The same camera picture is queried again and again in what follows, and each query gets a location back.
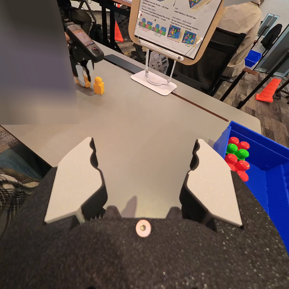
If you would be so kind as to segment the small red mega block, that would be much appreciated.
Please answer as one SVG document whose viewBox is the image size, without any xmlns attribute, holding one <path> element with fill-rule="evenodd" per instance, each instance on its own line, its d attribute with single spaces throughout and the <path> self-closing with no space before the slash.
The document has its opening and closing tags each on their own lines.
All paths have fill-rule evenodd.
<svg viewBox="0 0 289 289">
<path fill-rule="evenodd" d="M 240 150 L 240 149 L 245 149 L 245 150 L 250 149 L 250 144 L 248 142 L 239 140 L 237 137 L 230 137 L 227 144 L 228 145 L 229 144 L 236 145 L 238 147 L 238 150 Z"/>
</svg>

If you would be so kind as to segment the large grey framed panel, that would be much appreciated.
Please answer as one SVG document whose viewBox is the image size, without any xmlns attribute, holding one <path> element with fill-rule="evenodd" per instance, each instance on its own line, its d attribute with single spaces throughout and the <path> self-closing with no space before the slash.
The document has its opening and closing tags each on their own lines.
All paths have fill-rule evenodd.
<svg viewBox="0 0 289 289">
<path fill-rule="evenodd" d="M 284 29 L 276 39 L 273 46 L 267 51 L 264 57 L 258 62 L 254 70 L 260 73 L 270 73 L 281 60 L 284 59 L 289 49 L 289 26 Z"/>
</svg>

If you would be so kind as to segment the large red mega block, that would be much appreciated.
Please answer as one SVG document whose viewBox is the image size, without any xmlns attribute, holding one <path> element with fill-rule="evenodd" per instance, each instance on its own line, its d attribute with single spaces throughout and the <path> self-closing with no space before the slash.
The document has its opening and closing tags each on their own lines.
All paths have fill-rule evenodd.
<svg viewBox="0 0 289 289">
<path fill-rule="evenodd" d="M 245 160 L 238 160 L 235 154 L 227 154 L 225 156 L 225 161 L 232 171 L 237 172 L 238 176 L 244 181 L 249 180 L 247 170 L 250 169 L 250 164 Z"/>
</svg>

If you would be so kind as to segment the black office chair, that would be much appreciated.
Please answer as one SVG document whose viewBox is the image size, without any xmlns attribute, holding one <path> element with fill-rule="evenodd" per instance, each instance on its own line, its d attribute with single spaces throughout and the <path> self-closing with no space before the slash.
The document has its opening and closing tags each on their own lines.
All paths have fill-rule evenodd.
<svg viewBox="0 0 289 289">
<path fill-rule="evenodd" d="M 245 34 L 236 34 L 216 28 L 202 57 L 192 65 L 177 62 L 172 77 L 207 95 L 214 96 L 225 80 L 223 72 Z"/>
</svg>

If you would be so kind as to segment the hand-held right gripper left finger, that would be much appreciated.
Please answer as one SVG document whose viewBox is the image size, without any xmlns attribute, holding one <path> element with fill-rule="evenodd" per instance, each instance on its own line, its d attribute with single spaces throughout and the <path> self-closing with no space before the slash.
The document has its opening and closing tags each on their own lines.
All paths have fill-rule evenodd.
<svg viewBox="0 0 289 289">
<path fill-rule="evenodd" d="M 87 137 L 59 162 L 44 221 L 49 224 L 75 217 L 78 223 L 84 223 L 103 217 L 106 202 L 94 139 Z"/>
</svg>

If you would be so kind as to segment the person's plaid shirt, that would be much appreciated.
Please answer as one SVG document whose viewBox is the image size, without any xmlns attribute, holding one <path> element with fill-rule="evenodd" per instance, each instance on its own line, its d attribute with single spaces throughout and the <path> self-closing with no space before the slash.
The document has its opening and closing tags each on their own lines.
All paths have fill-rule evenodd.
<svg viewBox="0 0 289 289">
<path fill-rule="evenodd" d="M 0 236 L 40 180 L 11 168 L 0 169 Z"/>
</svg>

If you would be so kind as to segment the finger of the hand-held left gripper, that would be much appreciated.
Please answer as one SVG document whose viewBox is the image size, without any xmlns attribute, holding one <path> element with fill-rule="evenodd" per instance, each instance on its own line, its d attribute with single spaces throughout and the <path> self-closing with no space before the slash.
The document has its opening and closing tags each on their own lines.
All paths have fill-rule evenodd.
<svg viewBox="0 0 289 289">
<path fill-rule="evenodd" d="M 92 60 L 84 60 L 85 88 L 89 88 L 91 85 L 93 71 L 94 71 L 94 62 Z"/>
<path fill-rule="evenodd" d="M 76 72 L 77 72 L 77 76 L 75 74 L 75 78 L 78 79 L 78 81 L 83 85 L 84 83 L 84 70 L 83 67 L 81 65 L 76 65 Z"/>
</svg>

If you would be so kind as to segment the person's jeans leg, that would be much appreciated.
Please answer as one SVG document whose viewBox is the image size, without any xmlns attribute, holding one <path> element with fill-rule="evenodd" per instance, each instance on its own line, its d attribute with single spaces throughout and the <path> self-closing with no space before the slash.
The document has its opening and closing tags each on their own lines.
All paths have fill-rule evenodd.
<svg viewBox="0 0 289 289">
<path fill-rule="evenodd" d="M 1 168 L 10 168 L 34 179 L 41 180 L 52 168 L 41 157 L 22 143 L 0 153 Z"/>
</svg>

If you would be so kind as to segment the blue bin with coloured blocks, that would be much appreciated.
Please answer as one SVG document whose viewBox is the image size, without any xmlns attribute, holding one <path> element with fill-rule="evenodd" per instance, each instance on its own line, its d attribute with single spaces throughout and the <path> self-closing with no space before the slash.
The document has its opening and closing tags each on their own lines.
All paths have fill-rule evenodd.
<svg viewBox="0 0 289 289">
<path fill-rule="evenodd" d="M 247 187 L 267 212 L 289 250 L 289 149 L 231 121 L 213 149 L 225 158 L 230 137 L 248 142 Z"/>
</svg>

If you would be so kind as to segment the black hanging jacket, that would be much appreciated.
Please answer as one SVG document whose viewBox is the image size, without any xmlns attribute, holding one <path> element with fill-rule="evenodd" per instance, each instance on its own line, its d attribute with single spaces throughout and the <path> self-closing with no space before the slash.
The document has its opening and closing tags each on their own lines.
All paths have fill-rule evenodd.
<svg viewBox="0 0 289 289">
<path fill-rule="evenodd" d="M 280 24 L 280 23 L 276 24 L 273 28 L 270 29 L 270 31 L 263 38 L 263 40 L 261 41 L 261 44 L 265 50 L 269 50 L 272 47 L 274 41 L 279 36 L 279 34 L 282 30 L 282 27 L 283 27 L 282 24 Z"/>
</svg>

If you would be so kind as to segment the orange traffic cone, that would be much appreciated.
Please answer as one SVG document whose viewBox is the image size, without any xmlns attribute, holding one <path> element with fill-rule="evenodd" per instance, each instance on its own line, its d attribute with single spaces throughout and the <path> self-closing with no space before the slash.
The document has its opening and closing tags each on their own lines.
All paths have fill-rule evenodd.
<svg viewBox="0 0 289 289">
<path fill-rule="evenodd" d="M 121 31 L 120 31 L 116 21 L 115 21 L 115 27 L 114 27 L 114 39 L 115 39 L 115 41 L 118 41 L 118 42 L 124 41 L 122 34 L 121 34 Z"/>
<path fill-rule="evenodd" d="M 273 95 L 277 90 L 281 79 L 273 78 L 268 85 L 262 90 L 261 93 L 256 94 L 255 100 L 272 103 L 273 102 Z"/>
</svg>

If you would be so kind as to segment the green mega block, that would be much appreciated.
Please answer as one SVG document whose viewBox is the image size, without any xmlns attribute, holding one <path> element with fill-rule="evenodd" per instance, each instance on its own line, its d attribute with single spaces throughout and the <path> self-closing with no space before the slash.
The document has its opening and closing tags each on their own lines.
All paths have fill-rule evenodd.
<svg viewBox="0 0 289 289">
<path fill-rule="evenodd" d="M 236 144 L 230 143 L 226 147 L 225 155 L 234 155 L 238 161 L 240 161 L 246 160 L 246 158 L 249 157 L 249 152 L 246 149 L 239 149 Z"/>
</svg>

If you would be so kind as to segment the black rectangular table panel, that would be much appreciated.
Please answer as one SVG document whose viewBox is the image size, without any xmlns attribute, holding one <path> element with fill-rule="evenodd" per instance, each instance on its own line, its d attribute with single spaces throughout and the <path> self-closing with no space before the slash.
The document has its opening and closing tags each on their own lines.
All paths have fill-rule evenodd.
<svg viewBox="0 0 289 289">
<path fill-rule="evenodd" d="M 141 67 L 139 67 L 135 64 L 132 64 L 132 63 L 128 62 L 127 60 L 124 60 L 124 59 L 122 59 L 122 58 L 120 58 L 114 54 L 109 54 L 109 55 L 104 56 L 104 60 L 130 72 L 131 74 L 136 74 L 136 73 L 139 73 L 141 71 L 144 71 L 144 69 L 142 69 Z"/>
</svg>

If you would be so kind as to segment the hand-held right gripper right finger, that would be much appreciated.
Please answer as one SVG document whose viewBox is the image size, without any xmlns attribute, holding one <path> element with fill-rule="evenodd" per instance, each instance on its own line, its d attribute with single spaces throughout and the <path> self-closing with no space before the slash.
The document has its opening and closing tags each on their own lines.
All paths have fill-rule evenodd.
<svg viewBox="0 0 289 289">
<path fill-rule="evenodd" d="M 232 171 L 203 139 L 196 139 L 179 200 L 184 219 L 214 227 L 222 221 L 242 227 Z"/>
</svg>

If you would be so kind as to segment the small blue background bin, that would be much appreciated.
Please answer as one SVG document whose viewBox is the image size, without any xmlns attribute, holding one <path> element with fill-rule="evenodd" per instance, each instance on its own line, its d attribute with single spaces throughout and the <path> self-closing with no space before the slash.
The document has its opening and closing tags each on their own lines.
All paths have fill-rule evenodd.
<svg viewBox="0 0 289 289">
<path fill-rule="evenodd" d="M 257 51 L 254 50 L 250 50 L 248 55 L 245 57 L 244 61 L 245 61 L 245 66 L 247 67 L 253 67 L 254 65 L 256 65 L 259 60 L 262 57 L 262 53 L 259 53 Z"/>
</svg>

